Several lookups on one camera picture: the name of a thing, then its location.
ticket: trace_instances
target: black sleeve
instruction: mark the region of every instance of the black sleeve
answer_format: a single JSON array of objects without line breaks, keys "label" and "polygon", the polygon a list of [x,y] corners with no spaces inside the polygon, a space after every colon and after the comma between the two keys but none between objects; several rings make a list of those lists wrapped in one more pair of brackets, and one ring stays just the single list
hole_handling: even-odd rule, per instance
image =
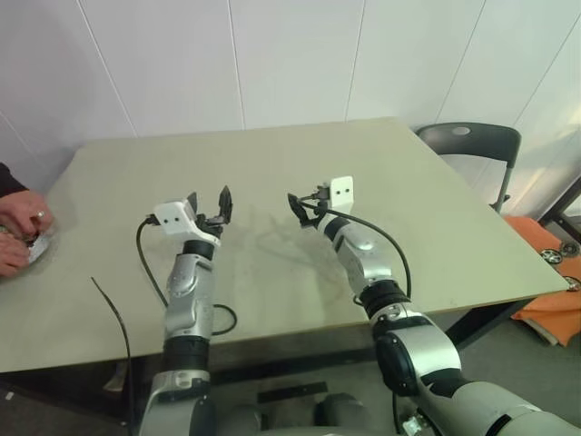
[{"label": "black sleeve", "polygon": [[6,165],[0,162],[0,197],[10,193],[19,193],[27,188],[20,184],[11,174]]}]

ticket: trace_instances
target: chair backrest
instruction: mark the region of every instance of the chair backrest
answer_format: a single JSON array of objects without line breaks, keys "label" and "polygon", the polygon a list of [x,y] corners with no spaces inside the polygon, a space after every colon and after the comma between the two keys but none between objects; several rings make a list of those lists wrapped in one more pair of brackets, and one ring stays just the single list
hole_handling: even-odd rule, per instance
[{"label": "chair backrest", "polygon": [[443,123],[422,127],[416,132],[437,154],[471,154],[507,163],[514,168],[520,133],[503,125]]}]

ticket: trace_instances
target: human hand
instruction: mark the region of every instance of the human hand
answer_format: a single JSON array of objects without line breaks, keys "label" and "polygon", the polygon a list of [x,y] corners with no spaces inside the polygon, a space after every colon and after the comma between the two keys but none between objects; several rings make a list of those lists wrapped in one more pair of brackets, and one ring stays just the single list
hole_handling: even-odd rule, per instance
[{"label": "human hand", "polygon": [[17,238],[30,238],[46,231],[53,219],[39,193],[21,191],[0,198],[0,224]]},{"label": "human hand", "polygon": [[28,265],[30,251],[12,234],[0,232],[0,277],[13,277]]}]

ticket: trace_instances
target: floor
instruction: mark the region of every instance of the floor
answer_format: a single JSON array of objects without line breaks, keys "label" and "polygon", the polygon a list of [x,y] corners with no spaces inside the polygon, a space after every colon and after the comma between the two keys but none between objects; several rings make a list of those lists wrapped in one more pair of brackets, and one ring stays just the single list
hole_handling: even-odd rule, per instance
[{"label": "floor", "polygon": [[[435,321],[446,328],[454,315]],[[520,322],[507,321],[461,353],[464,373],[472,380],[497,383],[546,411],[581,426],[581,341],[574,338],[567,348],[550,347]],[[238,404],[256,403],[257,394],[279,388],[325,382],[328,392],[348,392],[369,409],[370,427],[393,434],[391,395],[382,384],[377,364],[358,363],[317,372],[245,381],[213,390],[219,412]],[[0,397],[0,433],[3,436],[87,436],[126,434],[114,423],[66,411],[19,395]],[[277,427],[307,425],[312,410],[325,394],[292,400],[265,402],[261,410]]]}]

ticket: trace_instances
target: table leg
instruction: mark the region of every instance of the table leg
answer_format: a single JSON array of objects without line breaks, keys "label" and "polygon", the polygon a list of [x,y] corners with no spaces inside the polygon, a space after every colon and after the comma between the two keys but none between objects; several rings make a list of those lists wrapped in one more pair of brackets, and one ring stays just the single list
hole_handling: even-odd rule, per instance
[{"label": "table leg", "polygon": [[531,301],[532,299],[501,302],[471,309],[446,330],[446,335],[459,351],[463,350]]}]

